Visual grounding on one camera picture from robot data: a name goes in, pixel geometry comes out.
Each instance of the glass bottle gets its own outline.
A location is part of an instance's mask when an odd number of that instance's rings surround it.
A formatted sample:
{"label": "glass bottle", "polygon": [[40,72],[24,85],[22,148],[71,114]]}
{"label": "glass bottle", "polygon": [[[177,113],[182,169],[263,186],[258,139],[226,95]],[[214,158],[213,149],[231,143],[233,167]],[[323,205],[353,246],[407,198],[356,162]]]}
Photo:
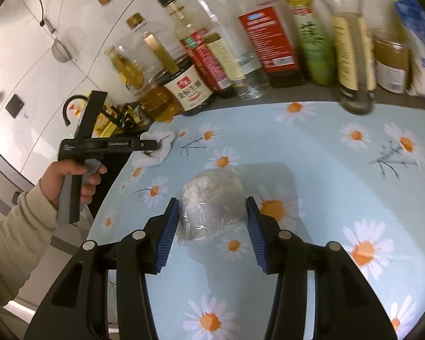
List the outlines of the glass bottle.
{"label": "glass bottle", "polygon": [[151,32],[145,33],[142,39],[165,68],[154,80],[175,95],[184,109],[183,115],[192,116],[207,108],[213,93],[198,75],[189,55],[175,61]]}
{"label": "glass bottle", "polygon": [[313,0],[285,0],[291,9],[304,49],[312,83],[330,86],[335,81],[335,54]]}
{"label": "glass bottle", "polygon": [[376,80],[373,41],[362,17],[362,1],[323,1],[333,16],[340,103],[353,114],[368,114]]}
{"label": "glass bottle", "polygon": [[229,0],[275,88],[304,83],[295,34],[282,18],[278,0]]}
{"label": "glass bottle", "polygon": [[255,99],[269,88],[268,78],[257,54],[237,20],[217,0],[187,0],[189,8],[203,14],[212,30],[203,37],[215,58],[225,70],[238,96]]}
{"label": "glass bottle", "polygon": [[234,91],[225,71],[220,66],[202,37],[211,30],[203,17],[192,14],[178,0],[158,0],[175,23],[175,36],[188,51],[209,88],[221,98],[231,98]]}

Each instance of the gold cap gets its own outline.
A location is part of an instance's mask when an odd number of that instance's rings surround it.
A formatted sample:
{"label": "gold cap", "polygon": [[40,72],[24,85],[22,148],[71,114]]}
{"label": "gold cap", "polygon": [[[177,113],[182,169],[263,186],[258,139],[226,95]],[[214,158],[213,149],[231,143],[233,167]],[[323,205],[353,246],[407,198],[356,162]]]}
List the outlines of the gold cap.
{"label": "gold cap", "polygon": [[130,16],[128,20],[126,20],[126,24],[129,26],[130,29],[134,29],[144,20],[145,19],[143,19],[143,16],[141,16],[139,12],[136,12],[133,16]]}

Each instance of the plastic bottle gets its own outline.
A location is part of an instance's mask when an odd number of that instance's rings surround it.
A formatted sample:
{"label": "plastic bottle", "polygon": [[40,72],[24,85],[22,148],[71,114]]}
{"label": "plastic bottle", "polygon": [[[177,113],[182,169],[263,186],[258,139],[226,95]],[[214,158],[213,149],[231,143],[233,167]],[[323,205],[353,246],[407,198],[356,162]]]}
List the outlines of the plastic bottle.
{"label": "plastic bottle", "polygon": [[333,16],[340,103],[353,114],[373,109],[376,89],[373,41],[362,17],[361,0],[323,0]]}
{"label": "plastic bottle", "polygon": [[252,49],[243,27],[217,0],[187,0],[188,7],[209,20],[212,30],[203,37],[219,61],[238,96],[261,97],[269,88],[268,78]]}
{"label": "plastic bottle", "polygon": [[285,0],[291,9],[304,49],[311,81],[330,86],[335,81],[335,54],[313,0]]}
{"label": "plastic bottle", "polygon": [[296,54],[296,35],[282,18],[278,0],[229,0],[260,58],[270,85],[299,86],[304,78]]}

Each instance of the white jar label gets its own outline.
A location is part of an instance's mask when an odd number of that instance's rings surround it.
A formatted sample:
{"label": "white jar label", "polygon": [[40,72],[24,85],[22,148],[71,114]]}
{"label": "white jar label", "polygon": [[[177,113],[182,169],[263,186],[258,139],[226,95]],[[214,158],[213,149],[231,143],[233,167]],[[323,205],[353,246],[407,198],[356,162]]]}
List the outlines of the white jar label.
{"label": "white jar label", "polygon": [[376,61],[378,84],[393,93],[404,93],[406,71],[394,69]]}
{"label": "white jar label", "polygon": [[175,95],[185,111],[202,104],[212,94],[198,76],[194,65],[164,87]]}

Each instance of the white daisy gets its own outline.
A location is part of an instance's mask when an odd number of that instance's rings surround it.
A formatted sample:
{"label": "white daisy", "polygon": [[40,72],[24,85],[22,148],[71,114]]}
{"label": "white daisy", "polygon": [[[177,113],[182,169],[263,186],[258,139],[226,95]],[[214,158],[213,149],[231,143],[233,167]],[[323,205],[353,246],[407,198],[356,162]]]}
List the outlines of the white daisy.
{"label": "white daisy", "polygon": [[296,119],[305,121],[305,115],[316,115],[315,107],[308,102],[291,102],[276,104],[276,108],[283,109],[276,117],[275,121],[286,121],[292,124]]}
{"label": "white daisy", "polygon": [[260,195],[255,197],[255,202],[260,212],[275,218],[282,229],[294,231],[296,219],[304,217],[304,213],[299,210],[302,207],[302,200],[292,198],[290,192],[279,183],[275,185],[274,195],[270,195],[268,189],[261,184],[258,191]]}
{"label": "white daisy", "polygon": [[137,184],[144,173],[145,173],[144,167],[135,168],[132,171],[132,174],[130,175],[130,182],[132,184]]}
{"label": "white daisy", "polygon": [[220,137],[220,128],[212,126],[211,124],[205,124],[200,128],[200,137],[202,137],[203,143],[212,143]]}
{"label": "white daisy", "polygon": [[238,330],[239,326],[230,322],[236,317],[236,312],[227,312],[227,303],[221,301],[216,303],[216,298],[212,298],[208,303],[206,295],[202,295],[202,309],[193,302],[188,301],[195,312],[195,315],[186,313],[191,318],[184,321],[182,327],[186,331],[195,331],[192,340],[236,340],[230,331]]}
{"label": "white daisy", "polygon": [[366,149],[366,143],[370,142],[368,130],[357,123],[349,123],[340,129],[340,133],[345,134],[340,140],[355,150]]}
{"label": "white daisy", "polygon": [[397,303],[392,303],[390,307],[390,321],[393,329],[397,333],[397,337],[403,339],[413,326],[409,323],[414,319],[416,312],[416,303],[411,305],[413,297],[408,295],[398,311]]}
{"label": "white daisy", "polygon": [[101,229],[102,229],[102,235],[109,235],[112,230],[113,227],[116,223],[116,213],[113,210],[110,210],[109,213],[107,213],[104,217],[104,221],[101,224]]}
{"label": "white daisy", "polygon": [[225,147],[221,153],[218,151],[214,151],[214,158],[211,158],[209,160],[211,162],[205,164],[205,169],[214,169],[239,165],[239,163],[237,162],[237,160],[239,160],[239,156],[232,148],[229,147]]}
{"label": "white daisy", "polygon": [[168,192],[168,187],[165,185],[169,178],[158,176],[153,179],[151,185],[146,189],[143,189],[143,201],[148,205],[148,208],[157,206],[157,204],[163,199],[162,193]]}
{"label": "white daisy", "polygon": [[247,254],[248,243],[245,239],[233,236],[231,238],[223,238],[223,244],[216,245],[222,252],[225,261],[233,262],[236,258],[243,259],[243,254]]}
{"label": "white daisy", "polygon": [[402,132],[393,123],[392,125],[384,125],[384,131],[398,143],[398,149],[401,154],[414,159],[417,164],[425,162],[422,155],[422,147],[412,132],[409,130]]}
{"label": "white daisy", "polygon": [[353,245],[352,247],[344,245],[343,248],[349,253],[365,278],[368,279],[369,269],[373,278],[378,281],[383,273],[381,266],[389,264],[389,260],[384,256],[393,252],[393,240],[386,239],[379,242],[386,224],[384,222],[376,224],[375,221],[367,224],[367,220],[364,219],[361,222],[356,221],[354,228],[356,235],[349,228],[343,229],[343,233]]}

